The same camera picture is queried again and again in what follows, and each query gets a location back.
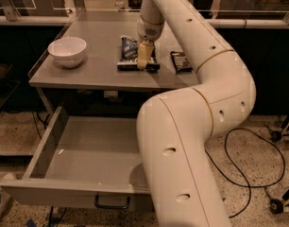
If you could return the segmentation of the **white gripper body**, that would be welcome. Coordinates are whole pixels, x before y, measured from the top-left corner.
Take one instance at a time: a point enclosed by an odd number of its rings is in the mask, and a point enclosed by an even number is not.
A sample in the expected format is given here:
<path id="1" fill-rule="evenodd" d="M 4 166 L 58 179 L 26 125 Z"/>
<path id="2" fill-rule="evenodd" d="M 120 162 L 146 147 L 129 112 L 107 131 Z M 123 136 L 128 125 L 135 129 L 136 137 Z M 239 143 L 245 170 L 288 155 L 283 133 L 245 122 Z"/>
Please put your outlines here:
<path id="1" fill-rule="evenodd" d="M 143 16 L 137 20 L 137 33 L 139 40 L 142 41 L 157 41 L 164 28 L 164 20 L 160 18 L 158 21 L 149 22 Z"/>

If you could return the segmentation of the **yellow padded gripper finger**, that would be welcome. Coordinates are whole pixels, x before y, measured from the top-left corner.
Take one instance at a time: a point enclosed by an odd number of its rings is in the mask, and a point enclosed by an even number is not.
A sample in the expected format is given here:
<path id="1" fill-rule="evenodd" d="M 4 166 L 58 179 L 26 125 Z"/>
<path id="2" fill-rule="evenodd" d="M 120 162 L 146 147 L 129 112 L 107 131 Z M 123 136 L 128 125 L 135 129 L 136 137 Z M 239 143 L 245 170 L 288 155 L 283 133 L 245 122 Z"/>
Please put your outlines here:
<path id="1" fill-rule="evenodd" d="M 149 61 L 153 50 L 154 44 L 149 40 L 142 41 L 139 44 L 137 67 L 140 70 L 144 70 L 146 68 L 147 62 Z"/>

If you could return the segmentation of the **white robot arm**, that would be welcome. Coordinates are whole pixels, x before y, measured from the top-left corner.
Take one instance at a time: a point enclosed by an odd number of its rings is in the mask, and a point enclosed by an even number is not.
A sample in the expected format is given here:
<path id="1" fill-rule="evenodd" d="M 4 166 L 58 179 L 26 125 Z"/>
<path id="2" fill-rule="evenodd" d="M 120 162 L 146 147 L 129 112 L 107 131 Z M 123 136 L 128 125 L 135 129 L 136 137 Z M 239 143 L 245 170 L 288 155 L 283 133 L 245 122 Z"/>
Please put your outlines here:
<path id="1" fill-rule="evenodd" d="M 138 33 L 168 24 L 198 83 L 146 101 L 138 147 L 160 227 L 231 227 L 204 145 L 239 126 L 256 99 L 254 80 L 231 45 L 187 0 L 143 0 Z"/>

